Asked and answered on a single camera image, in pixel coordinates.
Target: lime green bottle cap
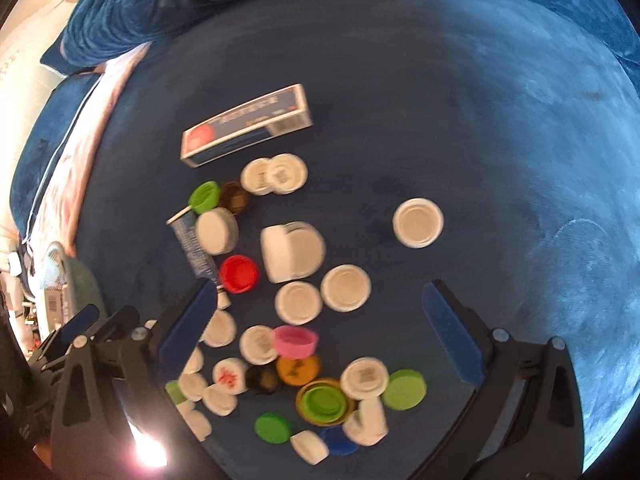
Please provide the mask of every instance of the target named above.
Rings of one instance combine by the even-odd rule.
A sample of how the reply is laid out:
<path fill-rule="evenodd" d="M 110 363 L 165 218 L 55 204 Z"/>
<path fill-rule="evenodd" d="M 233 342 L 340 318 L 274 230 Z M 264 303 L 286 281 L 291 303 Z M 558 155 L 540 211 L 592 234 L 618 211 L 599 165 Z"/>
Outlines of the lime green bottle cap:
<path fill-rule="evenodd" d="M 291 437 L 289 421 L 279 413 L 267 412 L 257 418 L 255 433 L 269 444 L 284 444 Z"/>
<path fill-rule="evenodd" d="M 322 424 L 330 424 L 341 418 L 347 406 L 344 393 L 329 384 L 310 388 L 301 399 L 301 409 L 306 417 Z"/>
<path fill-rule="evenodd" d="M 197 214 L 201 215 L 215 208 L 219 199 L 220 186 L 211 180 L 201 184 L 191 193 L 189 205 Z"/>
<path fill-rule="evenodd" d="M 417 406 L 427 394 L 427 383 L 420 372 L 398 370 L 389 376 L 382 400 L 392 410 L 408 410 Z"/>
<path fill-rule="evenodd" d="M 185 400 L 187 400 L 187 397 L 182 394 L 180 386 L 178 386 L 178 381 L 169 381 L 164 385 L 164 389 L 169 394 L 169 397 L 171 397 L 171 400 L 175 406 L 177 406 L 178 404 L 182 404 Z"/>

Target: blue bottle cap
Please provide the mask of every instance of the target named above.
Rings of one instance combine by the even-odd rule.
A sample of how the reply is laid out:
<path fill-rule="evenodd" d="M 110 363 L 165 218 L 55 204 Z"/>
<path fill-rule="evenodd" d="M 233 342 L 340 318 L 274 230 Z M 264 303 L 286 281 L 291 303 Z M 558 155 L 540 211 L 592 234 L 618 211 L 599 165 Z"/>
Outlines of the blue bottle cap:
<path fill-rule="evenodd" d="M 320 438 L 322 438 L 329 448 L 329 453 L 332 455 L 347 456 L 358 450 L 358 444 L 348 439 L 342 430 L 342 426 L 324 428 L 320 433 Z"/>

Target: screw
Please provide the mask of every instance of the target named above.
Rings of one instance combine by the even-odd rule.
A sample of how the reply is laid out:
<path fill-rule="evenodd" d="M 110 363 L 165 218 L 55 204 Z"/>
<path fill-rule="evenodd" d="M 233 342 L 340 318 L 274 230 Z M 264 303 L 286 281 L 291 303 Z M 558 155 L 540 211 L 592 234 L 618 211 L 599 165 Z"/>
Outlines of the screw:
<path fill-rule="evenodd" d="M 134 328 L 131 332 L 131 338 L 133 341 L 144 341 L 146 339 L 146 335 L 149 333 L 143 326 L 139 326 L 138 328 Z"/>
<path fill-rule="evenodd" d="M 496 328 L 492 335 L 498 343 L 506 343 L 509 340 L 509 332 L 503 328 Z"/>
<path fill-rule="evenodd" d="M 556 350 L 564 350 L 566 348 L 564 339 L 562 339 L 561 337 L 551 338 L 551 346 Z"/>
<path fill-rule="evenodd" d="M 74 339 L 74 348 L 84 348 L 88 341 L 85 335 L 79 335 Z"/>

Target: pink bottle cap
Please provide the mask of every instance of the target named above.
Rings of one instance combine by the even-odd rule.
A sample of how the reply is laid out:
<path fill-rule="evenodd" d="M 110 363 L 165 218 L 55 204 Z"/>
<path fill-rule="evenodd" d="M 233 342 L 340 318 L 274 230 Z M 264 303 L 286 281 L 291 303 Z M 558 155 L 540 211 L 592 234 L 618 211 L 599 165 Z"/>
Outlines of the pink bottle cap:
<path fill-rule="evenodd" d="M 305 359 L 316 353 L 318 334 L 301 326 L 283 325 L 273 330 L 273 345 L 279 355 Z"/>

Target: white container lid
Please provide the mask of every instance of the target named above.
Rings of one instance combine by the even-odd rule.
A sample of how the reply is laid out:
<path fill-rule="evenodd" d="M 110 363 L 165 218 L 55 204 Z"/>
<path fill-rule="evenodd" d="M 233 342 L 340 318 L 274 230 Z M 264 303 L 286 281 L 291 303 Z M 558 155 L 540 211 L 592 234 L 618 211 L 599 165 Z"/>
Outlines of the white container lid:
<path fill-rule="evenodd" d="M 226 310 L 217 310 L 209 320 L 202 334 L 202 340 L 208 346 L 220 348 L 236 338 L 236 322 Z"/>
<path fill-rule="evenodd" d="M 358 411 L 360 412 L 360 423 L 367 433 L 385 436 L 389 432 L 386 425 L 385 409 L 380 397 L 361 400 Z"/>
<path fill-rule="evenodd" d="M 249 162 L 240 174 L 240 185 L 254 195 L 266 195 L 273 191 L 267 179 L 268 158 L 256 158 Z"/>
<path fill-rule="evenodd" d="M 349 440 L 366 447 L 379 443 L 386 436 L 386 433 L 374 434 L 365 430 L 362 426 L 360 410 L 355 410 L 346 418 L 342 424 L 342 430 Z"/>
<path fill-rule="evenodd" d="M 350 312 L 369 299 L 371 280 L 360 267 L 341 265 L 325 274 L 320 292 L 329 307 L 338 312 Z"/>
<path fill-rule="evenodd" d="M 240 353 L 252 365 L 265 365 L 278 357 L 273 347 L 273 329 L 255 325 L 240 336 Z"/>
<path fill-rule="evenodd" d="M 191 433 L 193 433 L 199 441 L 204 442 L 211 434 L 211 423 L 209 419 L 198 410 L 191 410 L 185 413 L 183 418 L 191 430 Z"/>
<path fill-rule="evenodd" d="M 196 405 L 193 403 L 192 400 L 185 400 L 184 402 L 181 402 L 176 406 L 176 408 L 178 408 L 178 411 L 182 416 L 184 416 L 185 413 L 189 413 L 191 410 L 194 410 L 195 407 Z"/>
<path fill-rule="evenodd" d="M 307 176 L 306 164 L 292 153 L 274 156 L 267 167 L 267 181 L 280 195 L 300 189 L 305 185 Z"/>
<path fill-rule="evenodd" d="M 302 325 L 318 317 L 322 310 L 320 292 L 306 282 L 291 282 L 276 294 L 276 313 L 285 323 Z"/>
<path fill-rule="evenodd" d="M 212 384 L 204 390 L 202 402 L 211 413 L 215 413 L 218 416 L 227 416 L 238 405 L 236 396 L 228 393 L 219 384 Z"/>
<path fill-rule="evenodd" d="M 222 359 L 213 367 L 213 381 L 231 395 L 239 395 L 246 391 L 244 375 L 247 365 L 242 359 L 229 357 Z"/>
<path fill-rule="evenodd" d="M 324 261 L 322 235 L 305 222 L 264 228 L 260 233 L 262 259 L 271 283 L 311 276 Z"/>
<path fill-rule="evenodd" d="M 289 439 L 293 449 L 305 462 L 316 465 L 329 456 L 329 448 L 313 431 L 305 430 Z"/>
<path fill-rule="evenodd" d="M 204 364 L 204 356 L 202 355 L 202 351 L 196 346 L 191 353 L 191 357 L 187 361 L 187 364 L 184 365 L 183 374 L 194 374 L 202 370 L 202 365 Z"/>
<path fill-rule="evenodd" d="M 385 364 L 373 357 L 362 357 L 349 363 L 340 376 L 340 387 L 351 399 L 378 397 L 389 384 Z"/>
<path fill-rule="evenodd" d="M 230 211 L 217 207 L 198 217 L 195 234 L 206 253 L 225 254 L 231 252 L 238 243 L 238 222 Z"/>
<path fill-rule="evenodd" d="M 187 399 L 197 402 L 202 398 L 202 394 L 207 387 L 207 380 L 199 373 L 181 374 L 178 377 L 178 386 L 180 386 L 180 391 Z"/>
<path fill-rule="evenodd" d="M 222 287 L 218 287 L 218 309 L 225 310 L 226 308 L 231 306 L 231 300 L 229 299 L 229 295 L 226 293 L 226 290 Z"/>
<path fill-rule="evenodd" d="M 393 219 L 394 232 L 400 242 L 412 249 L 436 241 L 444 227 L 440 208 L 426 198 L 412 198 L 401 203 Z"/>

